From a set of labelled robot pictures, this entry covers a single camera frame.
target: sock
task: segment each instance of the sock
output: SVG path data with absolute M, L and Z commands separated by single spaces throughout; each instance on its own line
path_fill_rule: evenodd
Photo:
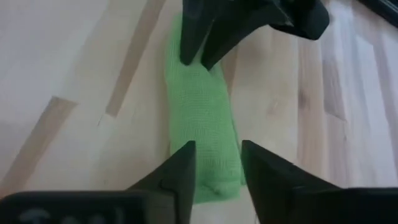
M 180 62 L 181 26 L 179 15 L 166 50 L 170 152 L 196 141 L 195 203 L 235 198 L 244 178 L 223 71 L 219 63 L 208 71 L 201 52 L 189 66 Z

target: light wood plank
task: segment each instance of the light wood plank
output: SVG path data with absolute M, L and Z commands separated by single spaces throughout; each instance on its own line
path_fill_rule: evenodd
M 111 99 L 106 106 L 106 113 L 111 116 L 117 116 L 120 107 L 126 96 L 127 89 L 134 76 L 142 53 L 147 46 L 149 36 L 151 35 L 159 17 L 160 10 L 163 8 L 165 0 L 147 0 L 141 13 L 130 46 L 127 50 L 120 75 L 113 89 Z
M 325 178 L 327 160 L 320 46 L 318 43 L 300 40 L 298 52 L 297 159 L 304 169 Z
M 240 139 L 297 158 L 297 39 L 259 29 L 238 50 L 231 102 Z
M 115 124 L 114 118 L 103 111 L 76 106 L 36 165 L 24 190 L 106 189 L 103 181 L 107 173 L 99 174 L 96 165 Z
M 238 46 L 229 51 L 221 61 L 224 71 L 224 79 L 228 87 L 228 93 L 231 94 L 235 78 L 236 60 L 238 59 Z
M 150 22 L 145 19 L 139 22 L 142 12 L 148 16 L 148 9 L 145 11 L 148 5 L 153 6 L 153 1 L 110 1 L 86 42 L 81 46 L 75 64 L 67 70 L 67 78 L 57 95 L 105 111 L 115 89 L 120 89 L 117 87 L 120 85 L 118 84 L 120 74 L 123 74 L 122 77 L 129 77 L 130 80 L 134 75 L 134 70 L 126 72 L 121 70 L 123 71 L 124 61 L 131 54 L 137 54 L 138 57 L 135 62 L 129 63 L 138 64 L 142 51 L 136 46 L 142 46 L 144 43 L 140 42 L 140 39 L 146 40 L 148 35 L 139 31 L 137 31 L 139 34 L 134 35 L 134 33 L 142 27 L 142 23 Z M 127 87 L 130 84 L 128 80 L 125 80 L 125 83 Z
M 395 186 L 398 184 L 397 173 L 373 46 L 361 37 L 357 37 L 357 43 L 371 131 L 369 153 L 376 171 L 377 185 Z
M 338 23 L 331 23 L 320 39 L 322 52 L 322 74 L 325 111 L 339 119 L 345 119 L 341 95 L 340 74 L 336 58 L 336 35 Z
M 40 158 L 75 106 L 74 102 L 57 97 L 50 100 L 3 178 L 0 185 L 0 197 L 22 190 Z
M 380 19 L 378 45 L 375 45 L 381 91 L 390 127 L 395 163 L 398 164 L 398 30 Z
M 330 181 L 339 187 L 350 187 L 349 145 L 347 122 L 326 114 L 327 150 Z
M 58 96 L 106 5 L 106 0 L 0 1 L 0 179 Z

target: wood grain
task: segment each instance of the wood grain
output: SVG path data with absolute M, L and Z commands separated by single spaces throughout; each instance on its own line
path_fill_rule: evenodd
M 53 97 L 20 149 L 0 185 L 0 197 L 21 190 L 35 166 L 68 118 L 74 102 Z
M 164 2 L 165 0 L 148 0 L 146 2 L 138 25 L 134 31 L 134 35 L 131 38 L 126 58 L 124 59 L 118 80 L 116 81 L 116 86 L 113 89 L 111 99 L 106 107 L 106 113 L 111 116 L 115 117 L 119 113 L 124 96 L 136 72 L 142 53 L 147 46 L 149 36 L 159 18 L 159 13 L 163 8 Z
M 398 186 L 398 30 L 356 0 L 324 2 L 320 40 L 261 27 L 223 59 L 238 136 L 341 187 Z M 167 158 L 164 49 L 181 10 L 0 1 L 1 195 L 125 189 Z M 241 195 L 193 223 L 254 223 Z

